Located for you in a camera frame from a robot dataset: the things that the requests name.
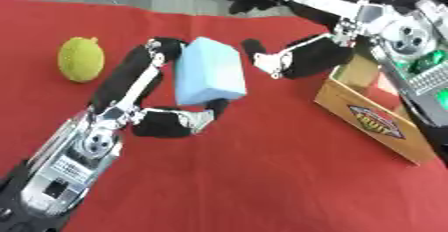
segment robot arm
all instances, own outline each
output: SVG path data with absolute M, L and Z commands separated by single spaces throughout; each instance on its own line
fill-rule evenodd
M 123 146 L 137 136 L 185 137 L 216 120 L 226 100 L 202 112 L 143 108 L 162 80 L 162 67 L 187 43 L 155 38 L 132 50 L 93 94 L 86 110 L 65 122 L 29 160 L 0 182 L 0 231 L 60 231 Z
M 331 33 L 300 40 L 274 54 L 266 54 L 256 40 L 245 41 L 243 46 L 255 66 L 273 78 L 307 76 L 349 61 L 356 43 L 367 40 L 372 55 L 398 89 L 411 117 L 448 165 L 448 137 L 445 136 L 448 133 L 448 8 L 445 5 L 419 0 L 414 10 L 408 10 L 369 0 L 278 2 L 289 7 L 307 6 L 338 20 L 330 28 Z

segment red object in box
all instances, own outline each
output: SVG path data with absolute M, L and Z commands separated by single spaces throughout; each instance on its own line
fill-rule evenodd
M 366 97 L 389 110 L 395 110 L 400 106 L 400 97 L 397 89 L 383 73 L 379 73 L 367 88 Z

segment blue foam block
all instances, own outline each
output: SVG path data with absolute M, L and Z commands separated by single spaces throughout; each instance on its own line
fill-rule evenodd
M 246 95 L 239 52 L 229 45 L 199 37 L 184 49 L 175 67 L 178 105 L 203 104 L 213 99 Z

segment wooden box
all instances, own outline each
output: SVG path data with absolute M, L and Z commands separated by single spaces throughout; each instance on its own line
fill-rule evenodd
M 389 110 L 363 95 L 378 73 L 376 63 L 355 55 L 349 64 L 333 70 L 315 102 L 414 164 L 435 158 L 403 106 Z

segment red tablecloth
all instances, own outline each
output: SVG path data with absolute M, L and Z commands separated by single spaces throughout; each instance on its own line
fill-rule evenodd
M 272 51 L 322 28 L 297 18 L 190 17 L 120 6 L 0 0 L 0 174 L 81 110 L 100 80 L 56 66 L 73 36 L 97 37 L 107 65 L 152 36 L 206 36 Z M 313 104 L 326 75 L 274 81 L 245 61 L 249 95 L 200 136 L 139 139 L 101 177 L 67 231 L 448 231 L 448 171 L 416 167 Z M 171 77 L 149 101 L 172 104 Z

